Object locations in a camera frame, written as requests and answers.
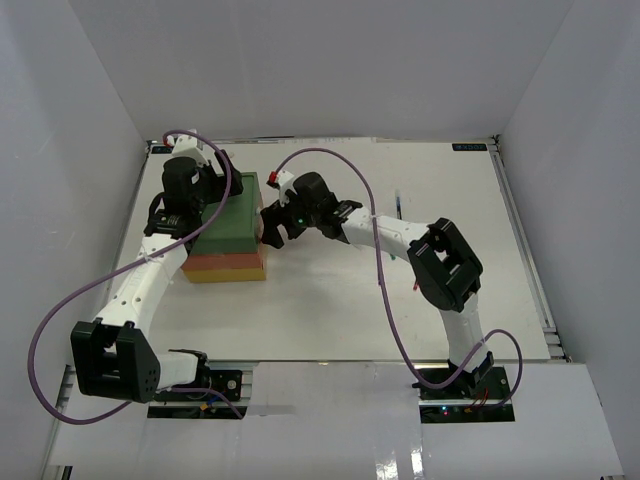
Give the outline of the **green drawer cabinet box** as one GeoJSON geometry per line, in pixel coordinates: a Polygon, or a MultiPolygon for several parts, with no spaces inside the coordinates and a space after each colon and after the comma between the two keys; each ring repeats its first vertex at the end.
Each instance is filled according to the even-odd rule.
{"type": "Polygon", "coordinates": [[[258,175],[242,174],[243,193],[230,197],[199,235],[182,272],[191,283],[264,281],[266,249],[260,243],[263,200],[258,175]]]}

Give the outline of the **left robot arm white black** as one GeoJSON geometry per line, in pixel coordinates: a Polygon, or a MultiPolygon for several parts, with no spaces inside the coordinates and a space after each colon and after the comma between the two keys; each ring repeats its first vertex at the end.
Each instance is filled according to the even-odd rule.
{"type": "Polygon", "coordinates": [[[131,269],[112,299],[91,322],[78,322],[70,336],[79,390],[136,403],[177,386],[199,399],[211,387],[202,352],[174,349],[157,354],[148,341],[157,307],[186,262],[207,206],[223,205],[243,191],[242,176],[226,151],[213,162],[196,151],[174,155],[163,165],[163,189],[149,205],[144,236],[131,269]]]}

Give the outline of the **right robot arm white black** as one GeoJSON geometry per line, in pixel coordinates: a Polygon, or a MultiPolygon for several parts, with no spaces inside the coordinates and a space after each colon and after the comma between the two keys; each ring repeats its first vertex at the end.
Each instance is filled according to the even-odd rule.
{"type": "Polygon", "coordinates": [[[452,373],[449,387],[466,399],[486,389],[494,360],[483,341],[478,313],[483,267],[453,222],[441,218],[427,225],[376,216],[359,202],[338,200],[316,172],[273,172],[267,184],[279,199],[261,211],[262,243],[280,249],[280,228],[290,240],[316,228],[328,239],[379,247],[407,261],[421,294],[441,315],[452,373]]]}

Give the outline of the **left black corner label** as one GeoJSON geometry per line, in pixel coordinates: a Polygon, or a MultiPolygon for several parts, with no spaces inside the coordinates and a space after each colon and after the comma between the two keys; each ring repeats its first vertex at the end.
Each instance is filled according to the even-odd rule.
{"type": "Polygon", "coordinates": [[[169,154],[172,152],[172,147],[167,146],[153,146],[151,149],[152,154],[169,154]]]}

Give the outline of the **black corner label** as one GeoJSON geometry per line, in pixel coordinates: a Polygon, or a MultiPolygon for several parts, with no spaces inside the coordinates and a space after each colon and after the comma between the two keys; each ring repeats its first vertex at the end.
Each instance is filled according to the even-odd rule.
{"type": "Polygon", "coordinates": [[[456,152],[482,152],[487,151],[488,147],[485,143],[453,143],[452,149],[456,152]]]}
{"type": "Polygon", "coordinates": [[[151,149],[152,154],[169,154],[172,152],[172,147],[167,146],[153,146],[151,149]]]}

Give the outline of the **right black corner label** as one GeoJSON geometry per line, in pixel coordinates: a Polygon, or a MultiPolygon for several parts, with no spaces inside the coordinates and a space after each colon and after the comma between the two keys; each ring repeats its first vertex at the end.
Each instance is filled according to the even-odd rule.
{"type": "Polygon", "coordinates": [[[482,152],[487,151],[488,147],[485,143],[453,143],[452,149],[456,152],[482,152]]]}

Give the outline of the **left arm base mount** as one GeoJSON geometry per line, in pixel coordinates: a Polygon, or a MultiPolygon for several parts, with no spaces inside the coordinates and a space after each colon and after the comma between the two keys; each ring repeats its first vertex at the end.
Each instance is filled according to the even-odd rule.
{"type": "Polygon", "coordinates": [[[247,412],[253,372],[225,366],[210,369],[201,384],[188,388],[207,388],[206,392],[158,393],[149,404],[149,419],[240,420],[247,412]]]}

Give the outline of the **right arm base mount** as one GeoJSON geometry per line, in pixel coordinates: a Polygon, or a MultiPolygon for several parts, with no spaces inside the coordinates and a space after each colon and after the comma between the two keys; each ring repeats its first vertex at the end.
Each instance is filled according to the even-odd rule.
{"type": "Polygon", "coordinates": [[[510,400],[502,401],[511,391],[506,371],[494,367],[473,393],[452,384],[445,389],[427,389],[418,381],[420,420],[425,424],[510,423],[515,413],[510,400]]]}

